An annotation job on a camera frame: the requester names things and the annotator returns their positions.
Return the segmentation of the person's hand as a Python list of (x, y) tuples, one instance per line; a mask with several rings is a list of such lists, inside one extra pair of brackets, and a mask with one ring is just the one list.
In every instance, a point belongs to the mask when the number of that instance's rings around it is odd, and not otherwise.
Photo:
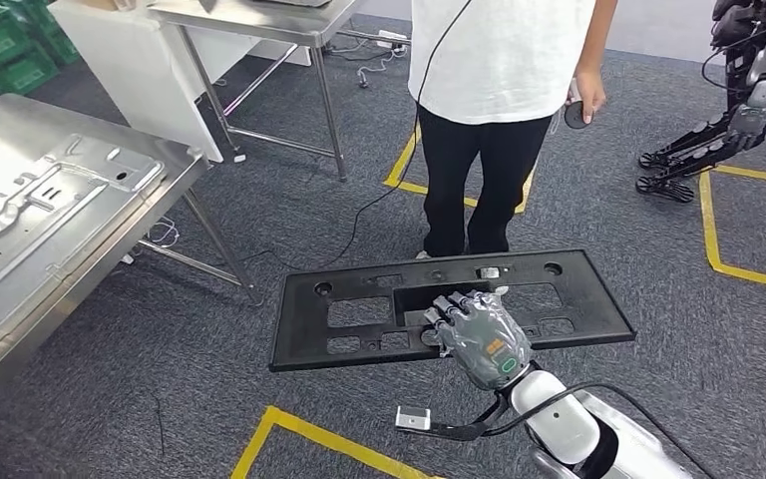
[(569, 87), (564, 119), (572, 129), (583, 129), (605, 104), (606, 95), (598, 72), (576, 73)]

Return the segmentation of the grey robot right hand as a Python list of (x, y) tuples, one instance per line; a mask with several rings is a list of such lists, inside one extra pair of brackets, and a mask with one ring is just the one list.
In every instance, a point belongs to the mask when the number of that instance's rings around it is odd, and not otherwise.
[(457, 291), (436, 297), (423, 312), (439, 355), (453, 358), (483, 390), (501, 390), (525, 373), (532, 346), (493, 291)]

